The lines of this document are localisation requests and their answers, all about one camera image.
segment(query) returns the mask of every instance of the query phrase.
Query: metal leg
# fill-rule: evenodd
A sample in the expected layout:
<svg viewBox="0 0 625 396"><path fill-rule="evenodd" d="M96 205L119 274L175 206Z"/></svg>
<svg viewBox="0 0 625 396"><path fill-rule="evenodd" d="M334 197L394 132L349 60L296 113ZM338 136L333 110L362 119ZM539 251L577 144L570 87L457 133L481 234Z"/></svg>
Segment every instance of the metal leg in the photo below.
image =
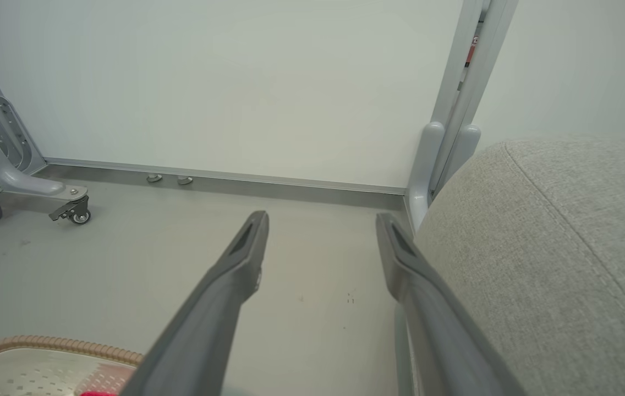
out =
<svg viewBox="0 0 625 396"><path fill-rule="evenodd" d="M34 178L34 173L46 166L33 141L24 130L23 124L11 103L2 97L0 90L0 188L8 193L46 196L57 200L79 201L73 210L82 210L74 223L85 223L89 219L87 210L88 189L81 186L66 186L61 182Z"/></svg>
<svg viewBox="0 0 625 396"><path fill-rule="evenodd" d="M441 123L429 123L423 130L415 154L413 170L410 171L408 190L405 191L405 205L408 209L413 233L420 228L430 206L430 176L437 160L437 153L444 138L444 126Z"/></svg>
<svg viewBox="0 0 625 396"><path fill-rule="evenodd" d="M158 173L149 173L149 176L146 176L146 181L149 183L156 183L162 178L163 176L159 175Z"/></svg>
<svg viewBox="0 0 625 396"><path fill-rule="evenodd" d="M186 185L186 184L190 184L193 182L193 178L191 178L190 176L178 176L178 184L179 185Z"/></svg>

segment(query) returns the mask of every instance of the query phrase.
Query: white panel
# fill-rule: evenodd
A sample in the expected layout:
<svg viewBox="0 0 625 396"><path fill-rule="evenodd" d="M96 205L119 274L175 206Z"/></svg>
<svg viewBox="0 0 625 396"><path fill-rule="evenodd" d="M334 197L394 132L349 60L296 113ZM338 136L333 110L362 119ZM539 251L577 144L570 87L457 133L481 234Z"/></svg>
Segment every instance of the white panel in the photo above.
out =
<svg viewBox="0 0 625 396"><path fill-rule="evenodd" d="M0 1L47 157L405 187L461 0Z"/></svg>
<svg viewBox="0 0 625 396"><path fill-rule="evenodd" d="M519 0L474 124L503 140L625 139L625 2Z"/></svg>

